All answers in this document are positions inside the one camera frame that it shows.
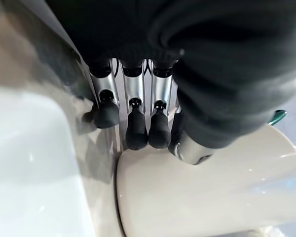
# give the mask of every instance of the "black fabric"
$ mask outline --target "black fabric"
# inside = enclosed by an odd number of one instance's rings
[[[211,148],[268,122],[296,94],[296,0],[47,0],[87,64],[173,67],[185,131]]]

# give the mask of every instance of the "glossy white surface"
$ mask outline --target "glossy white surface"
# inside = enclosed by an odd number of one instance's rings
[[[0,237],[94,237],[65,114],[0,87]]]
[[[127,237],[208,237],[296,219],[296,148],[264,126],[198,166],[146,147],[117,171]]]

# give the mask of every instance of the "white basin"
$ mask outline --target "white basin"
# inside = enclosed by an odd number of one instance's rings
[[[0,237],[94,237],[65,114],[0,88]]]

